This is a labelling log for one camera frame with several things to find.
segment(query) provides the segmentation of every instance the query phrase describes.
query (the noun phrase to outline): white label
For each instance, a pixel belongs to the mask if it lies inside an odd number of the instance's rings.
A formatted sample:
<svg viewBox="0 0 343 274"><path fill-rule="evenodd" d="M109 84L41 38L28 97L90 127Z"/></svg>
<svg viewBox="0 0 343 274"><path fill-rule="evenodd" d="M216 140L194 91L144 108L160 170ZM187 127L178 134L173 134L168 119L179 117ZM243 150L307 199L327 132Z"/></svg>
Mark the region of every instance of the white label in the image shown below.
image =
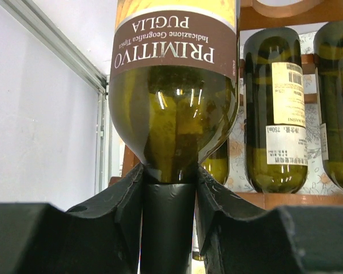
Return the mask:
<svg viewBox="0 0 343 274"><path fill-rule="evenodd" d="M304 79L294 63L272 63L274 124L305 127Z"/></svg>
<svg viewBox="0 0 343 274"><path fill-rule="evenodd" d="M329 160L328 137L326 136L326 123L320 125L321 157L323 161Z"/></svg>
<svg viewBox="0 0 343 274"><path fill-rule="evenodd" d="M318 68L315 68L315 80L316 80L316 101L318 104L319 124L321 124L322 120L321 120L321 105L320 105L320 88L319 88Z"/></svg>
<svg viewBox="0 0 343 274"><path fill-rule="evenodd" d="M298 126L266 126L267 164L308 165L306 129Z"/></svg>

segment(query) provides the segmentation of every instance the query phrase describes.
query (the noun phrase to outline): wooden shelf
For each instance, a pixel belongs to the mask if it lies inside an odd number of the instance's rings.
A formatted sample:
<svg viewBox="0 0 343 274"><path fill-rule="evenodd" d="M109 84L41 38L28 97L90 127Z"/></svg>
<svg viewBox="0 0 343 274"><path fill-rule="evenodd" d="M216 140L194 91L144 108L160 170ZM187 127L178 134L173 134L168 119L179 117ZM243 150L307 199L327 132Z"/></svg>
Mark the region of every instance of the wooden shelf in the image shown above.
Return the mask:
<svg viewBox="0 0 343 274"><path fill-rule="evenodd" d="M237 195L266 210L277 206L343 206L343 195L263 194L237 192Z"/></svg>
<svg viewBox="0 0 343 274"><path fill-rule="evenodd" d="M314 54L301 55L302 72L305 75L315 74Z"/></svg>
<svg viewBox="0 0 343 274"><path fill-rule="evenodd" d="M343 0L302 0L272 7L241 0L240 30L265 29L343 20Z"/></svg>
<svg viewBox="0 0 343 274"><path fill-rule="evenodd" d="M139 159L133 154L128 146L125 146L125 153L123 155L122 177L125 177L139 163Z"/></svg>

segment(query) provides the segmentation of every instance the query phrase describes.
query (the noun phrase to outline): white wall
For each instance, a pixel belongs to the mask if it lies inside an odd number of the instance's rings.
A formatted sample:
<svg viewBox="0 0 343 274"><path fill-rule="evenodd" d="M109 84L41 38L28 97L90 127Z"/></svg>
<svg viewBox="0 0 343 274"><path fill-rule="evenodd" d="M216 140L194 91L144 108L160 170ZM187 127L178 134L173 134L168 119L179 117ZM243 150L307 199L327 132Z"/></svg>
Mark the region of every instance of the white wall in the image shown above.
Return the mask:
<svg viewBox="0 0 343 274"><path fill-rule="evenodd" d="M110 73L117 0L33 1L102 73Z"/></svg>
<svg viewBox="0 0 343 274"><path fill-rule="evenodd" d="M98 95L0 6L0 202L94 195Z"/></svg>

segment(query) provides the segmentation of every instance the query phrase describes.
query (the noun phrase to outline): barcode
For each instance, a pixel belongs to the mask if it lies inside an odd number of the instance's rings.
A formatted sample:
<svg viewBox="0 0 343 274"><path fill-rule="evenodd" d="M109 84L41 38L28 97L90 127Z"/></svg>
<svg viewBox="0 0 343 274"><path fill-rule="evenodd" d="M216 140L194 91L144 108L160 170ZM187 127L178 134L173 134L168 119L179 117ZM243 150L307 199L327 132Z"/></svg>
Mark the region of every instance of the barcode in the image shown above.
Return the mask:
<svg viewBox="0 0 343 274"><path fill-rule="evenodd" d="M288 79L291 83L296 83L302 85L302 77L298 73L288 72Z"/></svg>

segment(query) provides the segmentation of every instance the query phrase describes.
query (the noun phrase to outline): wine label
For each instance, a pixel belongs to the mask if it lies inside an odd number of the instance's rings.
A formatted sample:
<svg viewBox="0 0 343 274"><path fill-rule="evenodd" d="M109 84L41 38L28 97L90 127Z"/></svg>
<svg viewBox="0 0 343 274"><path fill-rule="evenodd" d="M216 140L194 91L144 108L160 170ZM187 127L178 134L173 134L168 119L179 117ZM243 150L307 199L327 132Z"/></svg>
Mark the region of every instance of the wine label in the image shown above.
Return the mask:
<svg viewBox="0 0 343 274"><path fill-rule="evenodd" d="M320 88L319 88L318 68L315 68L315 81L316 81L316 101L317 101L317 105L318 105L319 124L321 124L322 123L322 119L321 119L321 105L320 105Z"/></svg>
<svg viewBox="0 0 343 274"><path fill-rule="evenodd" d="M236 78L236 0L118 0L110 78L145 66L190 66Z"/></svg>
<svg viewBox="0 0 343 274"><path fill-rule="evenodd" d="M272 63L274 124L305 127L302 68L294 63Z"/></svg>
<svg viewBox="0 0 343 274"><path fill-rule="evenodd" d="M308 165L306 129L298 126L266 126L267 164Z"/></svg>
<svg viewBox="0 0 343 274"><path fill-rule="evenodd" d="M326 135L326 123L320 125L321 157L323 161L329 160L328 137Z"/></svg>

